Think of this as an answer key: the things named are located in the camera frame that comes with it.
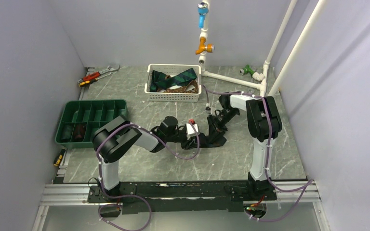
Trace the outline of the navy brown striped tie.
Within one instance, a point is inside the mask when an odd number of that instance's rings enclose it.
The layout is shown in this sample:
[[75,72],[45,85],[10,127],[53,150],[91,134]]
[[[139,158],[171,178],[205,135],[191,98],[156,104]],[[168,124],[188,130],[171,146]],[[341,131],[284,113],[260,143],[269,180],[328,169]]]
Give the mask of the navy brown striped tie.
[[199,146],[200,148],[216,148],[222,147],[226,143],[227,139],[223,136],[211,138],[203,133],[199,135]]

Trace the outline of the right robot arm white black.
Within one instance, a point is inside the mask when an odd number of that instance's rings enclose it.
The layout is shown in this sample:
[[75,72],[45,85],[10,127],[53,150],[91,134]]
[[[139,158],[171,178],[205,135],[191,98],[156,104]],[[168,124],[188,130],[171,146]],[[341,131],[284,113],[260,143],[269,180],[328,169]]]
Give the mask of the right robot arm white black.
[[270,183],[269,163],[273,144],[281,132],[282,122],[273,97],[247,95],[242,92],[226,92],[219,97],[222,109],[212,112],[208,117],[209,133],[206,144],[219,146],[226,142],[224,134],[226,124],[240,111],[247,114],[248,131],[253,137],[253,160],[250,167],[246,193],[252,200],[257,200],[267,191],[273,191]]

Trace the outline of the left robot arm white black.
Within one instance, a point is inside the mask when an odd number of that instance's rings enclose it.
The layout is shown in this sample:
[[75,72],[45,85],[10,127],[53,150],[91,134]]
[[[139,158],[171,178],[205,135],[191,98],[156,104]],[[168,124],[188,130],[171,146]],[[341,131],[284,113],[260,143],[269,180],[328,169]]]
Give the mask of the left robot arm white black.
[[119,160],[138,146],[151,153],[167,148],[168,143],[179,143],[184,150],[200,149],[205,142],[198,125],[190,120],[183,126],[167,116],[160,125],[147,130],[133,124],[124,116],[118,116],[99,128],[92,137],[99,165],[100,196],[107,202],[115,201],[120,194]]

